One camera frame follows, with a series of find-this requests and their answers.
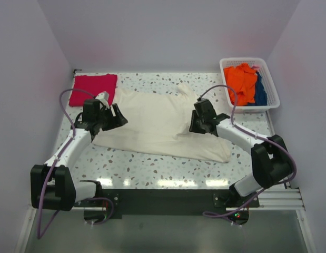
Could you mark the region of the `cream white t-shirt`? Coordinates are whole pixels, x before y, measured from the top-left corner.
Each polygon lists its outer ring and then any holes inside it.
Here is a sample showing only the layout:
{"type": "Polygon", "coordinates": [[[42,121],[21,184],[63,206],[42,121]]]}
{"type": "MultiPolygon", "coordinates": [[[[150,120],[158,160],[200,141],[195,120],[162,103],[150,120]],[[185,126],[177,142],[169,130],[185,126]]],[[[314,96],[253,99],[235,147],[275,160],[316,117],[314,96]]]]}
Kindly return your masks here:
{"type": "Polygon", "coordinates": [[[125,151],[229,162],[231,151],[224,139],[189,131],[196,101],[197,94],[187,85],[180,85],[177,95],[118,87],[114,103],[128,123],[100,132],[93,144],[125,151]]]}

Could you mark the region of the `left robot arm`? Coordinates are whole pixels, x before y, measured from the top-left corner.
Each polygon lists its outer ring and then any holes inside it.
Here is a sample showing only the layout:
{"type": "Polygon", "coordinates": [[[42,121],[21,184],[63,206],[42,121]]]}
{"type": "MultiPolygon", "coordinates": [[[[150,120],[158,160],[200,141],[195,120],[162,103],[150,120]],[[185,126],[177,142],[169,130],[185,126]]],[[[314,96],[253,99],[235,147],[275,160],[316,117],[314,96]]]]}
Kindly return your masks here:
{"type": "Polygon", "coordinates": [[[31,203],[34,208],[70,211],[85,200],[97,207],[103,202],[102,186],[96,180],[75,182],[71,170],[99,132],[128,123],[116,103],[107,106],[88,99],[83,111],[71,122],[71,130],[60,149],[44,164],[31,169],[31,203]]]}

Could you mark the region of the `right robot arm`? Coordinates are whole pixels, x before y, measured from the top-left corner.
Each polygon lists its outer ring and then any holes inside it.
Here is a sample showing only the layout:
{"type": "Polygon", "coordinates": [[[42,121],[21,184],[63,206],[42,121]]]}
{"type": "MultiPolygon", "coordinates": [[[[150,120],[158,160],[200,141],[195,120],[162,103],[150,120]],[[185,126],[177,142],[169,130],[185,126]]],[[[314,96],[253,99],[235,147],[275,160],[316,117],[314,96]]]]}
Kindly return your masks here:
{"type": "Polygon", "coordinates": [[[216,114],[209,100],[199,98],[194,104],[189,131],[231,141],[251,156],[252,172],[229,187],[228,202],[241,207],[258,190],[295,176],[297,168],[279,135],[258,134],[232,120],[227,114],[216,114]]]}

